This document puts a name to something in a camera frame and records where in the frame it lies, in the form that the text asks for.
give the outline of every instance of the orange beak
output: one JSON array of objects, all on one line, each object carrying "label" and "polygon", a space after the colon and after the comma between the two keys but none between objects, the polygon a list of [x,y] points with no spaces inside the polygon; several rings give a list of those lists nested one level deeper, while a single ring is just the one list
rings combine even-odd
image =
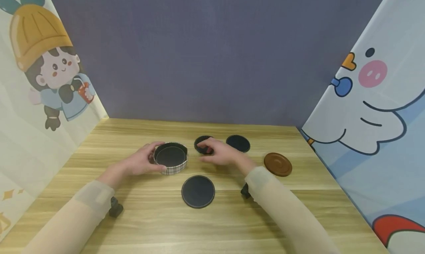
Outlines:
[{"label": "orange beak", "polygon": [[343,67],[344,69],[348,69],[350,71],[353,71],[356,69],[357,65],[354,62],[354,58],[355,55],[353,52],[350,52],[347,57],[345,58],[343,64],[341,65],[341,67]]}]

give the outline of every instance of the right hand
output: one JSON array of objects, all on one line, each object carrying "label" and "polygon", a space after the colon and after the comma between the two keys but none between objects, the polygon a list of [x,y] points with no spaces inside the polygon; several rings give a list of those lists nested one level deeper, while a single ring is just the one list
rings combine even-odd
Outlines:
[{"label": "right hand", "polygon": [[211,152],[210,149],[214,150],[213,155],[203,156],[199,159],[202,162],[210,162],[217,165],[237,164],[240,158],[245,156],[242,152],[213,137],[199,142],[198,147],[209,147],[207,151],[208,153]]}]

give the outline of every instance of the black round lid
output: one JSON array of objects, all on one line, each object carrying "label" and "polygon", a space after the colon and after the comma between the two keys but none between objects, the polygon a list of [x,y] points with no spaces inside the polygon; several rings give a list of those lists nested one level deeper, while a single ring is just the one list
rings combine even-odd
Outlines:
[{"label": "black round lid", "polygon": [[184,202],[196,209],[208,206],[213,201],[214,195],[214,184],[206,176],[192,176],[182,186]]},{"label": "black round lid", "polygon": [[249,141],[245,137],[240,135],[232,135],[228,137],[226,143],[241,152],[247,152],[251,148],[251,144],[249,144]]},{"label": "black round lid", "polygon": [[200,136],[195,140],[195,149],[199,153],[201,153],[201,154],[213,154],[214,153],[214,151],[212,151],[211,153],[207,153],[208,147],[205,147],[205,148],[198,147],[199,142],[204,141],[208,138],[211,138],[211,136]]},{"label": "black round lid", "polygon": [[176,146],[166,147],[156,155],[156,162],[166,167],[176,167],[186,160],[184,150]]}]

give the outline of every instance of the table surface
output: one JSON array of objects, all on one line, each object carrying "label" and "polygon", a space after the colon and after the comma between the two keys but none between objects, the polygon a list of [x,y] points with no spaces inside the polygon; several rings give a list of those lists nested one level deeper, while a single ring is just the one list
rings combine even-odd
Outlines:
[{"label": "table surface", "polygon": [[[20,253],[84,184],[157,140],[187,146],[187,168],[126,181],[115,194],[123,213],[117,219],[107,216],[82,253],[294,253],[264,210],[252,198],[241,198],[244,180],[235,168],[198,161],[193,147],[198,136],[226,140],[232,134],[251,142],[247,154],[259,165],[269,152],[288,157],[292,174],[277,178],[313,212],[341,253],[388,253],[296,128],[124,119],[101,120],[6,236],[0,253]],[[215,198],[203,209],[182,200],[182,184],[193,175],[207,176],[215,185]]]}]

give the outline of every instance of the sheer beige sleeve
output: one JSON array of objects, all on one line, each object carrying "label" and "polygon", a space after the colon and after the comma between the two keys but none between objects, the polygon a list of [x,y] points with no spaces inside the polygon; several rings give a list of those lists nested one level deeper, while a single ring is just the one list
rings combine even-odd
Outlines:
[{"label": "sheer beige sleeve", "polygon": [[249,193],[291,240],[297,254],[337,254],[325,229],[305,205],[264,167],[245,178]]},{"label": "sheer beige sleeve", "polygon": [[31,240],[24,254],[79,253],[111,208],[114,190],[99,181],[86,184]]}]

